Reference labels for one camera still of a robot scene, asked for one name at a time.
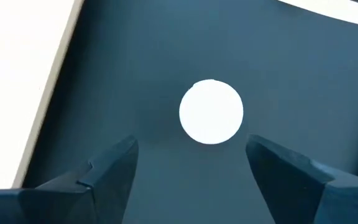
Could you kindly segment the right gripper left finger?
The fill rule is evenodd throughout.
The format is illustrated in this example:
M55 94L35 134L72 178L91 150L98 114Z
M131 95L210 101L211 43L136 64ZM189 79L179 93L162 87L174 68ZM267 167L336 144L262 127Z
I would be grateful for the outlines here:
M57 196L57 210L67 211L53 224L122 224L139 155L128 136L75 169L36 187Z

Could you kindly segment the white bottle with yellow label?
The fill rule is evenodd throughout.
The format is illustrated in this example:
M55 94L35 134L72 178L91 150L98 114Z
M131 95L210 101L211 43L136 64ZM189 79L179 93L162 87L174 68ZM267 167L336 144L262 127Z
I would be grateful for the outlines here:
M196 142L213 145L232 138L244 118L244 105L229 84L208 79L193 84L179 106L180 124Z

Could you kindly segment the black table mat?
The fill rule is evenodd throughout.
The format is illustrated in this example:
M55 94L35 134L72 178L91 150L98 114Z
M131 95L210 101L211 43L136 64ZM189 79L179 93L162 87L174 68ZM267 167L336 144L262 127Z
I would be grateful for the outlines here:
M244 107L212 146L179 120L186 91L210 79ZM275 224L250 133L358 175L358 25L278 0L85 0L24 187L133 135L124 224Z

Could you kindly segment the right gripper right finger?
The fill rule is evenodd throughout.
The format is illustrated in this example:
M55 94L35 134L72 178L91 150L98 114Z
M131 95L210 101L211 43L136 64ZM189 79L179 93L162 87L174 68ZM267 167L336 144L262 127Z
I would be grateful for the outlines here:
M258 135L246 154L276 224L358 224L358 178Z

